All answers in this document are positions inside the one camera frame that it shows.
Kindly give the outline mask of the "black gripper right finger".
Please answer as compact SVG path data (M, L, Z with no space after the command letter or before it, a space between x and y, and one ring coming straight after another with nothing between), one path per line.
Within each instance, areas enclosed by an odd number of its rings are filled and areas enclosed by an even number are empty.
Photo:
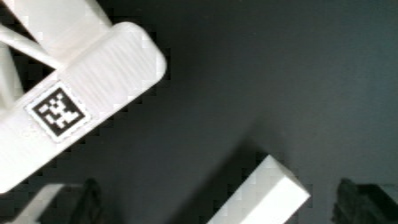
M343 178L336 196L335 224L398 224L398 185L358 184Z

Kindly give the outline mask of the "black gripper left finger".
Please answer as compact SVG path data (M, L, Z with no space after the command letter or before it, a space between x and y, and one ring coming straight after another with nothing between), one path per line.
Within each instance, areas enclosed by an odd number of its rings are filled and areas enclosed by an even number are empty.
M84 182L82 194L79 196L68 224L105 224L102 187L93 178Z

